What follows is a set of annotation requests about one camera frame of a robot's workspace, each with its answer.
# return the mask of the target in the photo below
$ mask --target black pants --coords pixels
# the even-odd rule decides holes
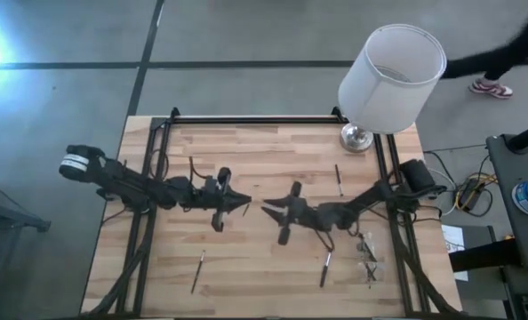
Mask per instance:
[[[498,80],[512,67],[524,64],[527,60],[528,23],[515,39],[500,48],[459,60],[449,60],[442,78],[452,79],[485,72],[486,79]]]

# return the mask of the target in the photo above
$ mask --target person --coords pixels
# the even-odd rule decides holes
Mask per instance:
[[[513,90],[500,84],[499,79],[512,67],[525,64],[528,60],[528,23],[509,43],[489,52],[482,52],[459,60],[448,60],[443,79],[485,72],[476,79],[469,90],[475,93],[490,94],[499,99],[513,96]]]

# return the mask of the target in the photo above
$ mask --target concrete floor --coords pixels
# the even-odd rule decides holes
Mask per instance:
[[[156,1],[163,0],[0,0],[0,62],[30,63],[0,70],[0,188],[52,220],[46,234],[23,232],[0,278],[0,319],[78,312],[104,202],[95,187],[63,179],[59,163],[70,143],[116,154],[140,81],[135,68],[42,69],[37,63],[140,61]],[[457,58],[503,43],[527,14],[528,0],[165,0],[150,59],[353,60],[366,37],[389,23],[426,29]],[[136,113],[163,115],[179,107],[186,115],[323,115],[337,104],[346,72],[151,69]],[[471,94],[471,79],[441,82],[417,121],[424,149],[440,150],[457,182],[486,154],[483,147],[464,147],[528,127],[528,67],[504,77],[516,92],[512,100]],[[432,156],[428,165],[442,170]],[[444,223],[493,225],[497,235],[509,234],[499,190],[492,192],[487,216],[454,212]]]

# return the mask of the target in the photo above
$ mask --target pink sneaker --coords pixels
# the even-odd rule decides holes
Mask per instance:
[[[503,84],[484,84],[481,79],[476,79],[469,86],[469,90],[475,93],[487,93],[498,99],[509,99],[513,96],[513,90]]]

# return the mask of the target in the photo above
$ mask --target marker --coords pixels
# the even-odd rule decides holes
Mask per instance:
[[[327,277],[327,269],[329,268],[329,262],[332,259],[332,252],[327,253],[327,259],[325,260],[324,269],[321,272],[321,280],[319,282],[319,287],[323,288],[325,285],[325,278]]]
[[[339,176],[339,167],[335,165],[335,174],[337,175],[337,187],[339,188],[339,196],[343,196],[343,190],[341,189],[341,176]]]
[[[203,266],[204,260],[204,250],[201,254],[201,259],[199,260],[199,267],[196,268],[195,280],[193,281],[193,286],[191,287],[191,294],[195,291],[196,280],[199,278],[199,273],[201,273],[201,266]]]

